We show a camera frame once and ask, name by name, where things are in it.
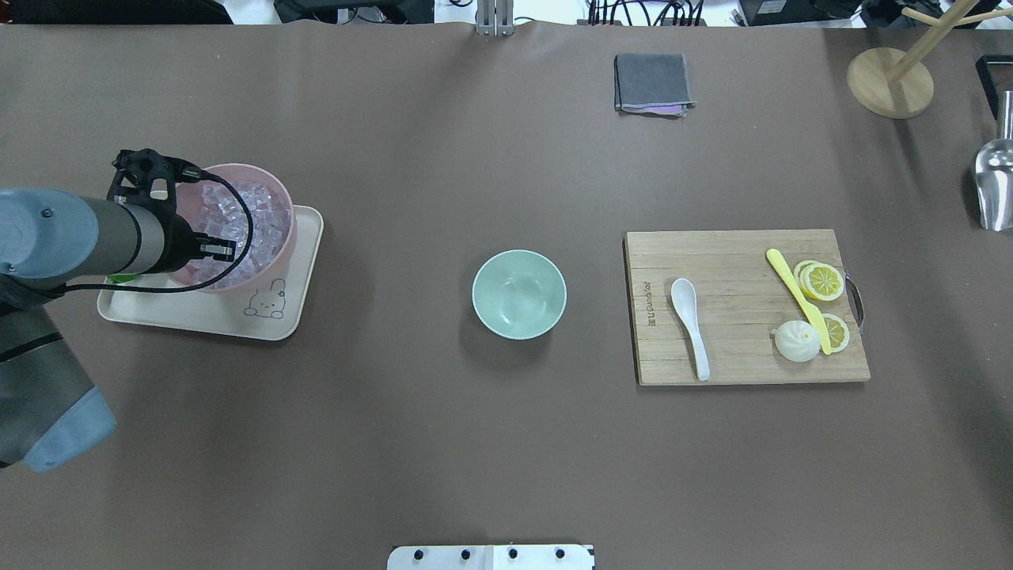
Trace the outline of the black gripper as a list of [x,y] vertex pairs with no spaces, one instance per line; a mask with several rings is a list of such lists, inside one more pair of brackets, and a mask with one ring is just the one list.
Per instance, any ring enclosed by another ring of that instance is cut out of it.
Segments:
[[207,257],[217,262],[236,260],[237,242],[196,232],[177,214],[175,185],[213,181],[235,197],[235,188],[225,178],[152,149],[121,150],[112,166],[116,174],[106,199],[126,208],[138,228],[137,252],[123,273],[173,273]]

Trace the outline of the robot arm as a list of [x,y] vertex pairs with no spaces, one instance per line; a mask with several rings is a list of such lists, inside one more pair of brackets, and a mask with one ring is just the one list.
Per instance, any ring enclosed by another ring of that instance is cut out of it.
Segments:
[[54,469],[101,443],[116,419],[104,394],[47,314],[83,276],[181,270],[212,257],[231,273],[247,255],[235,241],[194,231],[177,212],[178,184],[223,184],[188,160],[123,150],[105,199],[57,188],[1,195],[1,462]]

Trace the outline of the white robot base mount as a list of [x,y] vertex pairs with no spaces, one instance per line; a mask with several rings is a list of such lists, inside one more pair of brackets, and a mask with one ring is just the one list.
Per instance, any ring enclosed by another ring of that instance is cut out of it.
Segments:
[[596,569],[592,545],[402,545],[387,569]]

